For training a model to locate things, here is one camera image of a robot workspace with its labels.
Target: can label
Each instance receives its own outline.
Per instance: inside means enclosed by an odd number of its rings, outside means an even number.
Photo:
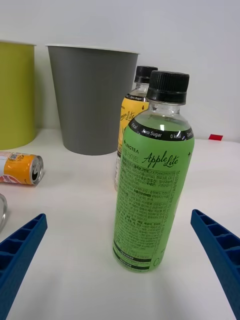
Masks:
[[[33,154],[0,151],[0,182],[31,185]]]
[[[139,113],[147,110],[149,103],[144,96],[132,95],[128,93],[123,99],[121,104],[121,115],[120,115],[120,125],[118,134],[118,147],[116,156],[116,173],[115,173],[115,184],[118,185],[119,172],[120,172],[120,158],[123,147],[123,136],[124,131],[129,122],[136,117]]]
[[[124,133],[113,252],[132,271],[161,262],[194,148],[194,135],[133,119]]]

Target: white table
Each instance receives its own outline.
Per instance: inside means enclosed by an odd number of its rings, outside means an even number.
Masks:
[[[37,187],[0,185],[9,208],[0,240],[42,212],[48,230],[8,320],[235,319],[190,219],[198,208],[240,235],[240,144],[195,142],[165,256],[145,274],[112,255],[115,153],[72,153],[58,130],[17,150],[41,155],[45,174]]]

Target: gray bucket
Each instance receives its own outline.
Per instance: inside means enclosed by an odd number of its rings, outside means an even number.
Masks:
[[[132,89],[138,53],[47,46],[64,146],[91,156],[116,151],[121,104]]]

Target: white wall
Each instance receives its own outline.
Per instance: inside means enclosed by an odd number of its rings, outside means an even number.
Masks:
[[[190,74],[182,113],[195,136],[240,141],[239,0],[0,0],[0,38],[37,44],[36,119],[59,119],[47,43],[138,51],[138,64]]]

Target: blue plastic object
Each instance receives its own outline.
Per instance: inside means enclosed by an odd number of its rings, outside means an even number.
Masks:
[[[191,225],[240,320],[240,239],[199,210],[192,211]]]
[[[0,243],[0,320],[6,320],[47,228],[42,213]]]

